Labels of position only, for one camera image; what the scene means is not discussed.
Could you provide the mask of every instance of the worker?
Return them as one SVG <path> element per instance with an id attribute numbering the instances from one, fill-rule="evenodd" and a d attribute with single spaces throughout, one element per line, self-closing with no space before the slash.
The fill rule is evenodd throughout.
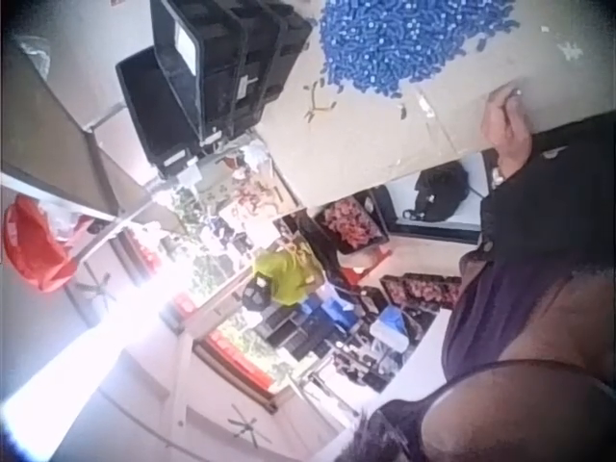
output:
<path id="1" fill-rule="evenodd" d="M 521 99 L 520 93 L 507 85 L 490 95 L 485 108 L 482 132 L 498 153 L 495 188 L 481 203 L 480 246 L 460 264 L 461 294 L 443 345 L 445 377 L 456 383 L 456 377 L 477 368 L 502 366 L 502 361 L 539 360 L 544 366 L 545 361 L 552 361 L 613 391 L 613 127 L 604 136 L 594 134 L 555 150 L 535 152 Z M 461 426 L 471 425 L 471 419 L 501 419 L 487 410 L 496 405 L 511 414 L 530 412 L 533 396 L 522 400 L 524 404 L 509 402 L 507 397 L 496 399 L 497 394 L 489 392 L 498 385 L 486 382 L 483 389 L 475 389 L 480 398 L 469 401 Z M 584 401 L 583 395 L 578 398 Z M 507 439 L 507 434 L 500 438 L 490 434 L 484 449 L 502 451 L 482 458 L 455 439 L 462 438 L 461 427 L 460 435 L 452 435 L 450 429 L 441 435 L 453 436 L 446 438 L 448 444 L 455 441 L 461 446 L 436 450 L 425 440 L 425 409 L 421 401 L 386 403 L 360 423 L 337 462 L 603 460 L 588 454 L 614 454 L 614 447 L 576 440 L 575 432 L 572 438 L 557 443 L 546 438 L 548 441 L 539 441 L 533 448 L 516 448 L 520 440 L 513 436 Z M 460 412 L 451 412 L 449 420 L 460 419 Z M 616 410 L 610 412 L 616 416 Z M 575 424 L 589 422 L 593 419 Z M 533 422 L 526 424 L 533 428 Z M 609 431 L 616 431 L 614 426 Z M 524 425 L 509 429 L 524 431 Z M 607 444 L 616 442 L 616 435 L 610 442 Z M 581 446 L 563 456 L 563 449 L 576 444 Z M 558 457 L 544 453 L 533 458 L 534 450 L 548 449 L 549 445 L 561 450 Z"/>
<path id="2" fill-rule="evenodd" d="M 254 260 L 253 278 L 244 289 L 243 304 L 252 311 L 263 311 L 272 300 L 293 306 L 324 282 L 321 266 L 307 244 L 265 251 Z"/>

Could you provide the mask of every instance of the black hair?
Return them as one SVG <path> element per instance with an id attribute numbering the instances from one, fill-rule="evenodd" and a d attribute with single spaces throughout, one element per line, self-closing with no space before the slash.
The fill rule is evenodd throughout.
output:
<path id="1" fill-rule="evenodd" d="M 426 462 L 421 443 L 424 406 L 394 399 L 368 418 L 362 416 L 352 441 L 335 462 L 397 462 L 403 454 L 409 462 Z"/>

